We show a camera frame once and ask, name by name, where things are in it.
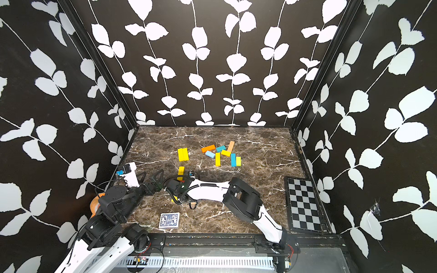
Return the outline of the yellow long block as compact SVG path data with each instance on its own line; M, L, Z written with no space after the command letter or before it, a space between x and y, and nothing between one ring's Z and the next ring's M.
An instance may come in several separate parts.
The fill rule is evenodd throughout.
M184 166L180 166L180 167L179 167L179 169L178 169L178 177L177 177L177 180L178 180L178 181L183 181L183 180L184 180L184 177L183 177L183 175L184 175L184 169L185 169Z

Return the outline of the light blue short block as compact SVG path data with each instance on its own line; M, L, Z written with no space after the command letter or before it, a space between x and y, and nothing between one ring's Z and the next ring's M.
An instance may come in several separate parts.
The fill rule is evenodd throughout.
M214 152L211 151L206 151L205 153L206 156L208 156L209 158L215 159L216 154Z

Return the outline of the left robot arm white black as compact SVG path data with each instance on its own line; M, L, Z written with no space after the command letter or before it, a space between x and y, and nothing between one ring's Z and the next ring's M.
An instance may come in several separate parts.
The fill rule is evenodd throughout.
M149 180L142 176L137 187L114 185L98 197L96 214L78 232L57 272L109 273L130 254L141 258L152 248L163 251L164 237L149 236L139 224L123 227L145 196L163 188L163 174L159 170Z

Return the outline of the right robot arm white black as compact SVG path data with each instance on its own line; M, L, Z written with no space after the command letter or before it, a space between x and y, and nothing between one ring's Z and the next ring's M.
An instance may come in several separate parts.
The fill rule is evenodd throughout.
M204 182L185 176L163 182L164 189L176 203L209 200L223 203L239 219L254 224L275 248L284 249L287 230L278 224L266 210L261 195L238 177L229 182Z

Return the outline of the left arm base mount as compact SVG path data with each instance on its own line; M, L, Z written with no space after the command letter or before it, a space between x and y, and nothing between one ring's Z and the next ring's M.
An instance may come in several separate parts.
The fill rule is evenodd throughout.
M144 254L152 248L163 250L166 236L164 234L141 235L134 244L136 254Z

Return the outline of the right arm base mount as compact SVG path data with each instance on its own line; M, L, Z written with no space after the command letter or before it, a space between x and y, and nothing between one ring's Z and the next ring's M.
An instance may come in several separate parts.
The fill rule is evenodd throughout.
M267 255L291 255L291 254L299 254L300 247L297 242L297 238L293 234L288 234L286 237L285 246L282 248L278 243L272 243L266 240L265 236L262 234L258 234L254 236L253 246L258 254L267 254Z

